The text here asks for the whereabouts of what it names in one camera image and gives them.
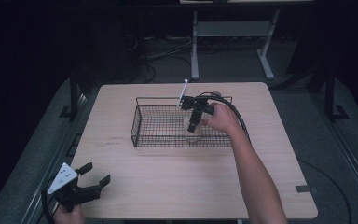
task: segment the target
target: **floor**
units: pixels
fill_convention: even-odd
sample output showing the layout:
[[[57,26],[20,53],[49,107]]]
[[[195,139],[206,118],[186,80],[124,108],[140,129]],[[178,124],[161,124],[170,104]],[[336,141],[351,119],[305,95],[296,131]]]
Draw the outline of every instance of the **floor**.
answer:
[[[152,56],[181,47],[187,41],[182,38],[149,39],[149,57],[155,59]],[[273,87],[291,78],[293,75],[285,74],[285,71],[296,43],[277,41],[271,44],[268,59],[275,79],[267,80],[255,52],[263,41],[262,38],[230,38],[203,42],[197,82],[257,81]],[[139,76],[132,83],[182,83],[191,77],[189,57],[187,48],[156,57],[158,59],[150,60],[147,65],[139,66]],[[336,80],[335,105],[341,105],[349,119],[330,122],[324,114],[324,91],[308,93],[306,85],[309,79],[310,76],[305,77],[284,90],[271,90],[319,211],[315,219],[289,220],[289,223],[358,223],[358,179],[351,161],[345,156],[349,150],[358,161],[358,106],[348,89]],[[60,116],[62,109],[70,104],[69,81],[62,83],[1,191],[0,223],[46,223],[42,217],[39,192],[63,161],[71,162],[98,90],[94,87],[87,94],[79,94],[79,113],[70,121]],[[87,223],[124,222],[211,223],[201,220],[87,220]],[[219,220],[214,223],[232,222]]]

